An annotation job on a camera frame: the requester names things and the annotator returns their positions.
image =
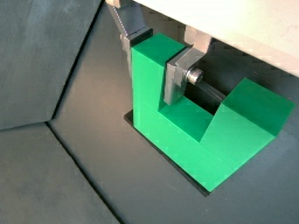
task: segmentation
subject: dark gray surface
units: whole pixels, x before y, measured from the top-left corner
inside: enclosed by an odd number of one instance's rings
[[[0,130],[52,118],[99,2],[0,1]]]
[[[0,223],[118,223],[44,124],[0,131]]]
[[[146,20],[150,27],[182,36],[182,26],[159,14],[147,14]],[[209,82],[229,92],[242,77],[254,77],[299,104],[298,78],[218,46],[206,59]],[[123,120],[131,97],[127,57],[105,9],[51,125],[127,223],[298,223],[298,107],[278,139],[205,198]]]

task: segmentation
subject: green plastic part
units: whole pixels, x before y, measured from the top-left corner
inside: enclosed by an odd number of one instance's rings
[[[133,48],[134,122],[211,192],[275,138],[294,104],[245,79],[215,116],[186,97],[167,105],[166,62],[183,48],[163,34]]]

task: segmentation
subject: metal clamp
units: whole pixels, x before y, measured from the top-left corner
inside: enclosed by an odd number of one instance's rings
[[[129,72],[133,77],[131,47],[154,36],[146,26],[141,4],[129,0],[107,0],[107,6],[121,31],[123,50],[127,54]]]
[[[173,105],[183,97],[190,82],[202,88],[218,102],[222,102],[226,95],[202,80],[205,72],[197,67],[209,51],[211,36],[187,26],[185,41],[193,45],[193,48],[186,48],[167,63],[163,100]]]

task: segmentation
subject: green block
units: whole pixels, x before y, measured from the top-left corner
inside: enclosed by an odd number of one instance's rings
[[[215,116],[186,97],[167,105],[166,62],[182,49],[163,34],[133,48],[135,128],[213,191],[275,138],[294,104],[243,80]]]

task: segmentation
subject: silver metal part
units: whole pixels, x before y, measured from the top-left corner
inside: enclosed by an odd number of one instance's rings
[[[113,6],[113,4],[110,4],[111,1],[107,0],[107,6],[115,19],[118,29],[121,31],[123,50],[127,54],[129,73],[133,77],[131,47],[141,43],[143,40],[153,37],[154,30],[146,26],[145,16],[139,3],[129,3],[130,1],[123,2],[118,0],[118,2],[122,2],[123,5],[121,8],[117,8],[115,6]]]
[[[179,58],[189,52],[189,50],[190,48],[185,49],[167,63],[163,100],[170,105],[177,102],[185,94],[187,81],[182,83],[181,86],[178,86],[174,82],[174,76],[175,70],[178,68],[175,63],[178,62]]]
[[[189,47],[169,62],[163,96],[163,100],[169,105],[173,105],[182,98],[189,82],[186,75],[203,55],[203,52]]]
[[[131,4],[133,0],[107,0],[107,3],[118,8]]]
[[[186,80],[195,86],[197,82],[202,81],[203,71],[197,67],[191,67],[186,74]]]
[[[133,2],[121,9],[109,5],[109,9],[122,34],[130,36],[146,28],[146,21],[139,3]]]
[[[202,80],[203,71],[195,66],[209,51],[211,36],[186,26],[185,41],[193,45],[193,48],[185,49],[167,64],[163,100],[167,104],[174,104],[182,98],[187,82],[190,82],[199,86],[217,101],[222,101],[225,94]]]
[[[222,101],[226,99],[226,95],[206,81],[203,80],[198,81],[195,86],[201,88],[217,102],[222,103]]]
[[[193,47],[201,52],[207,53],[211,45],[211,35],[187,25],[185,31],[185,42],[193,45]]]

